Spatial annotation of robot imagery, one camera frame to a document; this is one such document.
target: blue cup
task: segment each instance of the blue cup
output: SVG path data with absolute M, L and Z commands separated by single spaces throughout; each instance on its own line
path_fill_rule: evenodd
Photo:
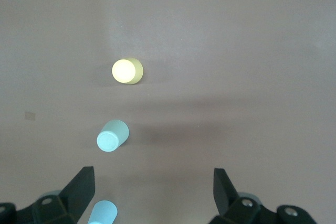
M 98 147 L 102 151 L 112 152 L 126 141 L 129 134 L 130 131 L 123 121 L 109 121 L 97 137 Z
M 108 200 L 95 204 L 88 224 L 112 224 L 117 216 L 117 207 Z

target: light blue cylinder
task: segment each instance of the light blue cylinder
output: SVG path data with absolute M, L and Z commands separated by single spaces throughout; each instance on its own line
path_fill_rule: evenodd
M 130 131 L 123 121 L 109 121 L 97 137 L 98 147 L 102 151 L 112 152 L 126 141 L 129 134 Z
M 117 207 L 108 200 L 95 204 L 88 224 L 112 224 L 117 216 Z

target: metal screw head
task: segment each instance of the metal screw head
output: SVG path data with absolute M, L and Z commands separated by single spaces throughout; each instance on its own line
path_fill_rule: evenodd
M 46 198 L 46 199 L 42 200 L 42 205 L 49 204 L 50 202 L 52 202 L 52 199 L 51 198 Z
M 253 206 L 252 201 L 250 201 L 249 199 L 243 199 L 243 200 L 241 201 L 241 203 L 243 203 L 243 205 L 244 205 L 245 207 L 251 207 L 251 206 Z
M 298 215 L 298 212 L 296 212 L 295 209 L 290 208 L 290 207 L 286 207 L 285 212 L 286 212 L 286 214 L 288 214 L 290 216 L 297 216 Z

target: black mechanical part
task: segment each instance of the black mechanical part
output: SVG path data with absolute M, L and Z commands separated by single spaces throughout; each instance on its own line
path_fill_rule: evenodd
M 83 167 L 57 196 L 44 196 L 20 211 L 0 203 L 0 224 L 76 224 L 95 195 L 94 184 L 93 167 Z
M 214 199 L 219 216 L 210 224 L 317 224 L 302 208 L 283 205 L 274 213 L 251 198 L 239 197 L 221 168 L 214 170 Z

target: screw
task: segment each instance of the screw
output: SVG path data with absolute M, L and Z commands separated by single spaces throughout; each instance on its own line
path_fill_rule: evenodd
M 293 208 L 290 208 L 290 207 L 286 207 L 285 212 L 286 212 L 286 214 L 288 214 L 290 216 L 295 216 L 296 217 L 298 215 L 298 212 L 296 212 Z
M 42 201 L 42 205 L 46 205 L 46 204 L 49 204 L 50 202 L 52 202 L 52 199 L 50 198 L 46 198 Z
M 243 200 L 241 201 L 241 203 L 243 203 L 243 205 L 244 205 L 245 207 L 251 207 L 251 206 L 253 206 L 252 201 L 250 201 L 249 199 L 243 199 Z

